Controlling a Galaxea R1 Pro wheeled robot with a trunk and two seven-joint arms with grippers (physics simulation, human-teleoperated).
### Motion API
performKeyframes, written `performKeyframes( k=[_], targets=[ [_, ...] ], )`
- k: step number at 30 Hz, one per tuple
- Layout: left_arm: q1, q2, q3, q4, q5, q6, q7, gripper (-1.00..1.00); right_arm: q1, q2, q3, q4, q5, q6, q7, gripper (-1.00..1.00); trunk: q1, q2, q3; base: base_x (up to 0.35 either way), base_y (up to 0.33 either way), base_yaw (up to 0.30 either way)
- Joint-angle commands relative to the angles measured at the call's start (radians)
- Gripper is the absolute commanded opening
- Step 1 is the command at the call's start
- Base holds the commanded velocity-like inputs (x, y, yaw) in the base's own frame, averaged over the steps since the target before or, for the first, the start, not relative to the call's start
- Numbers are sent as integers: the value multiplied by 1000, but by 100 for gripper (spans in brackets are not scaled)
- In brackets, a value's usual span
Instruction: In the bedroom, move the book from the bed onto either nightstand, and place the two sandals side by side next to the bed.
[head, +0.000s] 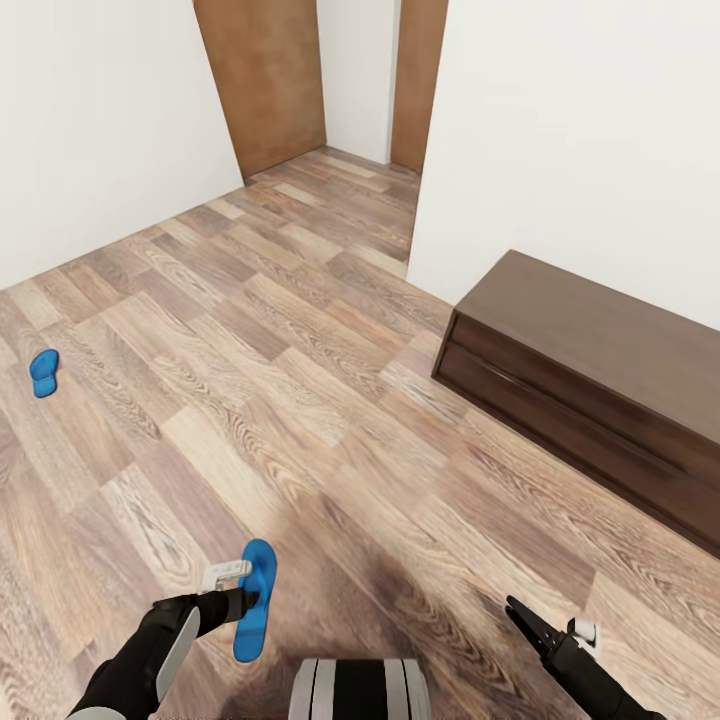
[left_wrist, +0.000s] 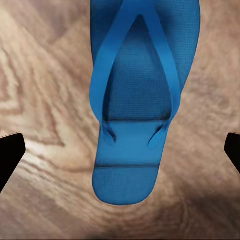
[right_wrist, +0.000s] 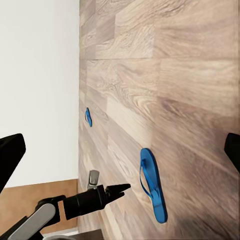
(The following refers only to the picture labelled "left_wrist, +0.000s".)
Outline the sandal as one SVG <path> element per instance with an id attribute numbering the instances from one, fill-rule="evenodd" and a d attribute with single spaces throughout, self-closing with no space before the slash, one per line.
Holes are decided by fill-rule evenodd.
<path id="1" fill-rule="evenodd" d="M 199 0 L 90 0 L 89 99 L 100 123 L 92 187 L 126 206 L 153 191 L 195 58 Z"/>

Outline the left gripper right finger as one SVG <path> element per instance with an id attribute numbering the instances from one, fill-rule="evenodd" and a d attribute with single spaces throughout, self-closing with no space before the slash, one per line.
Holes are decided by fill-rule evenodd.
<path id="1" fill-rule="evenodd" d="M 224 146 L 224 151 L 240 172 L 240 135 L 229 133 Z"/>

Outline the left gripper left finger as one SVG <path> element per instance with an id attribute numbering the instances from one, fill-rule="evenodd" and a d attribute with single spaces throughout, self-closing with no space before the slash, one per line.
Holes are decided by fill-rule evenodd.
<path id="1" fill-rule="evenodd" d="M 0 193 L 26 152 L 21 133 L 0 138 Z"/>

